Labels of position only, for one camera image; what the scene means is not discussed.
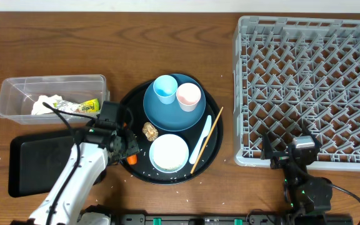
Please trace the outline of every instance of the plastic cup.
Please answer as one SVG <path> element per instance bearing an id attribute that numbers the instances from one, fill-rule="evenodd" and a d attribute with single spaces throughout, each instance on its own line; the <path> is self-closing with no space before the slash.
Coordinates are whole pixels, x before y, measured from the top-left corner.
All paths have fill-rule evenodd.
<path id="1" fill-rule="evenodd" d="M 191 112 L 201 99 L 201 90 L 193 83 L 185 83 L 177 89 L 177 101 L 183 111 Z"/>
<path id="2" fill-rule="evenodd" d="M 176 98 L 178 82 L 172 76 L 162 75 L 154 81 L 154 92 L 163 104 L 171 104 Z"/>

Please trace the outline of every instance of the green connector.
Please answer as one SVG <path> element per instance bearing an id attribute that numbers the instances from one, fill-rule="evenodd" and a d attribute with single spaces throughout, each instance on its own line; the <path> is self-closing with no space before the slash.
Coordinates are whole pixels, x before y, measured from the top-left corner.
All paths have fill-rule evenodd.
<path id="1" fill-rule="evenodd" d="M 235 219 L 234 220 L 234 225 L 243 225 L 243 220 L 242 219 Z"/>
<path id="2" fill-rule="evenodd" d="M 154 225 L 161 225 L 162 224 L 162 219 L 161 218 L 154 218 Z"/>

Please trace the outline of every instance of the cable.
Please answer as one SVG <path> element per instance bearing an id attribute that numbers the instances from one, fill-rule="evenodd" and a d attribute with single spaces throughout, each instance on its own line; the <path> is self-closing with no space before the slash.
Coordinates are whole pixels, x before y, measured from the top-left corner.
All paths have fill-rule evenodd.
<path id="1" fill-rule="evenodd" d="M 309 179 L 314 179 L 314 178 L 316 178 L 316 177 L 308 174 L 307 172 L 303 171 L 303 170 L 296 164 L 295 159 L 294 159 L 294 156 L 293 156 L 293 150 L 292 150 L 292 149 L 289 150 L 289 153 L 290 153 L 290 159 L 291 159 L 291 161 L 296 165 L 297 171 L 298 171 L 301 175 L 303 175 L 303 176 L 305 176 L 305 177 L 307 177 L 307 178 L 309 178 Z M 360 198 L 359 198 L 358 196 L 356 196 L 354 193 L 349 192 L 349 191 L 347 191 L 347 190 L 345 190 L 345 189 L 343 189 L 343 188 L 341 188 L 341 187 L 339 187 L 339 186 L 337 186 L 337 185 L 331 184 L 330 182 L 327 182 L 326 184 L 327 184 L 328 186 L 334 188 L 334 189 L 337 189 L 337 190 L 339 190 L 339 191 L 342 191 L 342 192 L 350 195 L 351 197 L 353 197 L 354 199 L 356 199 L 356 200 L 360 203 Z"/>
<path id="2" fill-rule="evenodd" d="M 356 199 L 356 200 L 360 203 L 360 198 L 359 198 L 358 196 L 356 196 L 354 193 L 349 192 L 349 191 L 345 190 L 344 188 L 341 188 L 341 187 L 339 187 L 339 186 L 337 186 L 337 185 L 334 185 L 334 184 L 328 183 L 327 185 L 330 186 L 330 187 L 332 187 L 332 188 L 334 188 L 334 189 L 337 189 L 337 190 L 339 190 L 339 191 L 342 191 L 342 192 L 350 195 L 351 197 L 353 197 L 354 199 Z"/>
<path id="3" fill-rule="evenodd" d="M 91 116 L 83 116 L 83 115 L 78 115 L 78 114 L 74 114 L 74 113 L 69 113 L 69 112 L 63 112 L 60 111 L 58 109 L 54 109 L 53 107 L 51 107 L 49 104 L 43 102 L 42 105 L 44 105 L 45 107 L 47 107 L 48 109 L 52 110 L 61 120 L 62 122 L 66 125 L 66 127 L 69 129 L 69 132 L 71 134 L 71 136 L 73 137 L 74 143 L 76 144 L 77 147 L 77 158 L 76 158 L 76 162 L 74 163 L 73 169 L 71 170 L 71 172 L 69 173 L 69 176 L 66 178 L 65 182 L 63 183 L 62 187 L 60 188 L 60 190 L 58 191 L 58 193 L 55 196 L 54 201 L 52 202 L 50 208 L 49 208 L 49 212 L 48 212 L 48 217 L 47 217 L 47 221 L 46 221 L 46 225 L 50 225 L 51 224 L 51 220 L 53 217 L 53 214 L 55 213 L 55 208 L 56 205 L 58 203 L 59 198 L 61 197 L 62 192 L 64 191 L 66 185 L 68 185 L 68 182 L 70 181 L 70 179 L 72 178 L 74 172 L 76 171 L 76 168 L 79 166 L 80 164 L 80 144 L 78 142 L 78 140 L 76 139 L 76 136 L 74 135 L 74 131 L 72 129 L 72 127 L 70 126 L 70 124 L 65 120 L 65 118 L 63 118 L 63 116 L 61 115 L 61 113 L 64 114 L 68 114 L 68 115 L 72 115 L 72 116 L 82 116 L 85 118 L 91 118 L 94 120 L 93 117 Z"/>
<path id="4" fill-rule="evenodd" d="M 251 211 L 248 213 L 248 215 L 247 215 L 247 222 L 248 222 L 249 225 L 251 225 L 251 223 L 249 222 L 249 215 L 250 215 L 251 213 L 253 213 L 254 211 L 257 211 L 257 210 L 263 212 L 262 209 L 253 209 L 253 210 L 251 210 Z M 271 223 L 275 224 L 275 223 L 273 222 L 273 220 L 271 220 L 268 215 L 265 215 L 265 216 L 267 217 L 267 219 L 268 219 Z"/>
<path id="5" fill-rule="evenodd" d="M 130 114 L 131 117 L 129 124 L 126 126 L 127 129 L 130 129 L 133 126 L 133 121 L 134 121 L 133 112 L 128 107 L 126 107 L 126 111 Z"/>
<path id="6" fill-rule="evenodd" d="M 76 113 L 71 113 L 71 112 L 65 112 L 65 111 L 62 111 L 62 110 L 59 110 L 59 109 L 55 109 L 55 108 L 51 107 L 49 104 L 47 104 L 46 102 L 43 102 L 42 105 L 47 107 L 48 109 L 52 110 L 55 114 L 57 114 L 56 112 L 58 112 L 58 113 L 67 114 L 67 115 L 70 115 L 70 116 L 78 116 L 78 117 L 88 118 L 88 119 L 91 119 L 91 120 L 95 121 L 95 118 L 92 117 L 92 116 L 76 114 Z"/>

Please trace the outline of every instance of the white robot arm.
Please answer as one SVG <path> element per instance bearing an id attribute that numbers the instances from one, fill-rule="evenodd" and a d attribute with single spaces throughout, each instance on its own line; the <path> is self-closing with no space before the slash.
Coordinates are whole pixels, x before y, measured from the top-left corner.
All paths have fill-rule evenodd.
<path id="1" fill-rule="evenodd" d="M 60 114 L 66 112 L 47 104 L 45 106 L 64 120 Z M 131 117 L 128 127 L 124 127 L 126 112 Z M 37 225 L 77 224 L 90 189 L 106 166 L 139 153 L 135 135 L 129 129 L 132 122 L 133 114 L 129 109 L 119 103 L 107 101 L 103 103 L 98 119 L 91 118 L 82 132 L 78 131 L 75 135 L 65 122 L 73 138 L 79 140 L 79 146 L 75 144 L 72 147 L 61 175 L 47 198 L 30 215 L 29 221 Z M 88 212 L 82 215 L 79 224 L 110 224 L 110 218 L 104 213 Z"/>
<path id="2" fill-rule="evenodd" d="M 80 144 L 80 150 L 80 164 L 57 202 L 55 213 L 51 220 L 51 224 L 53 225 L 77 224 L 80 210 L 86 201 L 91 187 L 108 164 L 107 150 L 99 148 L 97 144 L 82 142 Z M 51 189 L 51 192 L 41 205 L 30 215 L 29 219 L 34 219 L 34 224 L 46 224 L 50 207 L 58 191 L 68 178 L 69 173 L 76 162 L 76 158 L 77 148 L 76 145 L 74 145 L 71 150 L 69 161 L 56 181 L 54 187 Z"/>

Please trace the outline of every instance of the white plastic knife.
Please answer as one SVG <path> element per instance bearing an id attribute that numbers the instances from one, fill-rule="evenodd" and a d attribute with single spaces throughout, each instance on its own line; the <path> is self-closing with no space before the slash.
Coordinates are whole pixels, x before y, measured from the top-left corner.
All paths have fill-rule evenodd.
<path id="1" fill-rule="evenodd" d="M 209 134 L 209 131 L 212 127 L 212 117 L 209 115 L 206 118 L 204 129 L 202 130 L 201 137 L 199 137 L 199 140 L 197 142 L 197 145 L 195 146 L 194 150 L 191 153 L 189 162 L 191 164 L 195 164 L 195 161 L 197 161 L 199 151 L 201 150 L 201 145 L 203 144 L 203 139 Z"/>

